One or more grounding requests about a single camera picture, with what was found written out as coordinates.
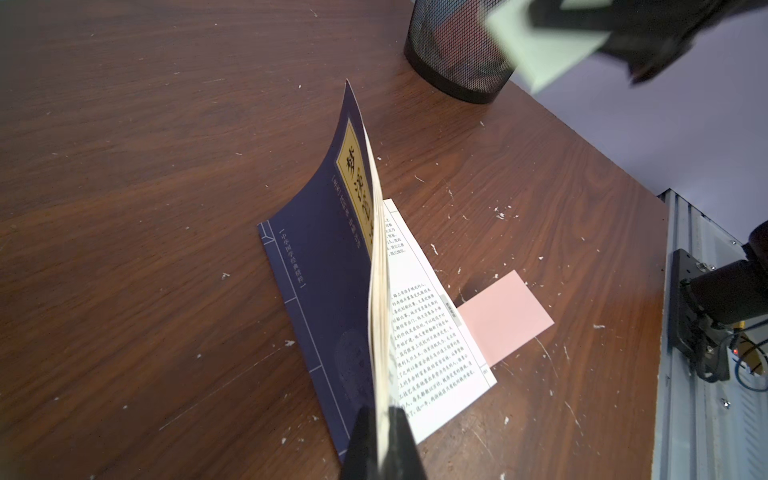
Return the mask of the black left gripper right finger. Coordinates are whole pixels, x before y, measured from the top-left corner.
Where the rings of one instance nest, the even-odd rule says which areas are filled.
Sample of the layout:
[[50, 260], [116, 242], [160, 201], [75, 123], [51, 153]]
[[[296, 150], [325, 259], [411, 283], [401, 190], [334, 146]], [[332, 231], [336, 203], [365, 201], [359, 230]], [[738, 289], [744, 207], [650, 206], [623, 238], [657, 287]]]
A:
[[401, 407], [391, 406], [389, 421], [389, 446], [383, 463], [383, 478], [427, 480], [406, 412]]

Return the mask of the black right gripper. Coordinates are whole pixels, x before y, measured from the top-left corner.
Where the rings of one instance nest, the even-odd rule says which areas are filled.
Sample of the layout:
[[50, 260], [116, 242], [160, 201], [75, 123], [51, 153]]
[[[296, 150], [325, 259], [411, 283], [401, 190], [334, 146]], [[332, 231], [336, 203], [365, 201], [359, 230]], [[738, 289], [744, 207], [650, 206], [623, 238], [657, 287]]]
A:
[[701, 32], [766, 8], [765, 1], [609, 1], [600, 6], [532, 1], [528, 18], [536, 28], [612, 32], [598, 52], [624, 63], [636, 85], [653, 80], [690, 51]]

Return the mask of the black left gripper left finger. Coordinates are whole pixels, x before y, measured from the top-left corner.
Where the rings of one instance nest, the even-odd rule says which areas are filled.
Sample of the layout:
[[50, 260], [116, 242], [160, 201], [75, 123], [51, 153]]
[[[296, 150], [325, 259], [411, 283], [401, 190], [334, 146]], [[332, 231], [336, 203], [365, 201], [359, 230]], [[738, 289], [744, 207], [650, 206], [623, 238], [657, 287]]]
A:
[[375, 480], [378, 478], [377, 432], [375, 412], [360, 408], [344, 455], [340, 480]]

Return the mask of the light green sticky note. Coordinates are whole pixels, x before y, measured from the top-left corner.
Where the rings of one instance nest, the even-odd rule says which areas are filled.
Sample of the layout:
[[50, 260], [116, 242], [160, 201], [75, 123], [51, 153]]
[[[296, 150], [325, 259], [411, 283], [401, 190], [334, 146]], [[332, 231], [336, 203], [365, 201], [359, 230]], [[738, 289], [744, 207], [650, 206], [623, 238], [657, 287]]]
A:
[[485, 27], [528, 93], [535, 95], [596, 52], [607, 31], [535, 27], [528, 1], [504, 1], [492, 8]]

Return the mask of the dark blue paperback book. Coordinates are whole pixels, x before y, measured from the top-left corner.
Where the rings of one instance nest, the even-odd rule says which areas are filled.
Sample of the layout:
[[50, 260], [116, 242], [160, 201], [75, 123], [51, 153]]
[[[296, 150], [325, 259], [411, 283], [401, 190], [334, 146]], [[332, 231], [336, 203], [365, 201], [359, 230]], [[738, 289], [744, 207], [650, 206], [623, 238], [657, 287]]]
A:
[[416, 441], [496, 382], [394, 202], [351, 88], [308, 183], [258, 227], [333, 445], [369, 408], [405, 412]]

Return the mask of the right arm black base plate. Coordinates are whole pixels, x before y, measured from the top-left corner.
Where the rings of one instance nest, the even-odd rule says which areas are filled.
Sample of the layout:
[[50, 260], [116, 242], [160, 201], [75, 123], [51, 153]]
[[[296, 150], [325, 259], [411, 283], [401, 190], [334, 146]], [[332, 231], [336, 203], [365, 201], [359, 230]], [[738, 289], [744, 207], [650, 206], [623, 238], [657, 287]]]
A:
[[730, 379], [729, 346], [733, 330], [715, 322], [694, 300], [693, 279], [706, 273], [686, 250], [672, 254], [669, 298], [669, 345], [682, 353], [690, 370], [708, 383]]

